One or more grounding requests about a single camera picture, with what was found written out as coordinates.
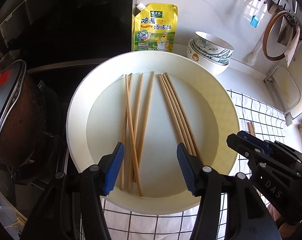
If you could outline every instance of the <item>checkered cloth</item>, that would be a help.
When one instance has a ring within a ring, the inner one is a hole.
[[[247,123],[252,121],[256,136],[261,140],[280,141],[284,143],[284,115],[277,109],[241,93],[227,90],[238,114],[240,129],[248,131]],[[243,172],[249,178],[250,169],[247,159],[238,155],[230,173],[234,176]],[[269,202],[261,196],[264,203]],[[177,214],[166,216],[143,215],[130,212],[101,199],[104,216],[113,240],[189,240],[198,206]],[[217,239],[225,236],[227,218],[227,194],[221,195],[221,210]],[[83,226],[80,225],[79,239],[84,240]]]

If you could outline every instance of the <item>pot lid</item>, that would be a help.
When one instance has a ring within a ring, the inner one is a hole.
[[[25,73],[26,64],[22,60],[15,61],[0,72],[0,132],[20,95]]]

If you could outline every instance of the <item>white bowl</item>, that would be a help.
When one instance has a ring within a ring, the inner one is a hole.
[[[234,51],[226,41],[204,32],[195,32],[194,43],[201,51],[212,57],[229,58]]]
[[[198,63],[201,67],[209,71],[212,75],[221,74],[230,65],[230,60],[228,60],[226,64],[221,64],[202,56],[198,51],[196,51],[192,47],[191,43],[192,40],[190,40],[188,44],[187,57],[193,60],[194,62]]]
[[[205,164],[222,174],[229,174],[237,153],[228,148],[226,138],[239,131],[238,117],[230,97],[215,77],[199,64],[162,51],[135,51],[116,56],[100,64],[83,79],[70,102],[66,124],[68,147],[77,170],[82,172],[98,163],[121,141],[124,74],[135,73],[131,90],[134,113],[138,73],[144,73],[138,131],[142,128],[151,71],[169,73]],[[127,133],[126,146],[129,145],[128,139]],[[140,166],[144,197],[137,195],[133,183],[131,193],[116,186],[107,200],[130,211],[153,215],[177,213],[198,205],[200,197],[192,196],[186,188],[176,158],[177,144],[174,124],[156,76]]]
[[[228,57],[228,58],[219,58],[219,57],[210,56],[209,54],[206,54],[205,52],[201,51],[201,49],[195,45],[194,39],[193,39],[192,42],[191,42],[191,46],[192,46],[192,48],[193,48],[195,51],[197,51],[198,53],[200,53],[202,56],[207,57],[207,58],[209,58],[209,59],[211,59],[211,60],[213,60],[213,61],[215,61],[215,62],[224,64],[224,65],[227,64],[228,60],[229,60],[230,57],[231,57],[231,56],[230,56],[230,57]]]

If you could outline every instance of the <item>red sticker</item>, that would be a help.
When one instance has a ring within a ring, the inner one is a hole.
[[[11,72],[11,70],[8,70],[8,71],[4,72],[2,75],[0,74],[1,75],[0,86],[7,81],[10,72]]]

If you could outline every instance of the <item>green logo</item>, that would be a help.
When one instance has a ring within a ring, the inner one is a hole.
[[[162,11],[150,11],[151,17],[154,18],[162,18],[163,12]]]

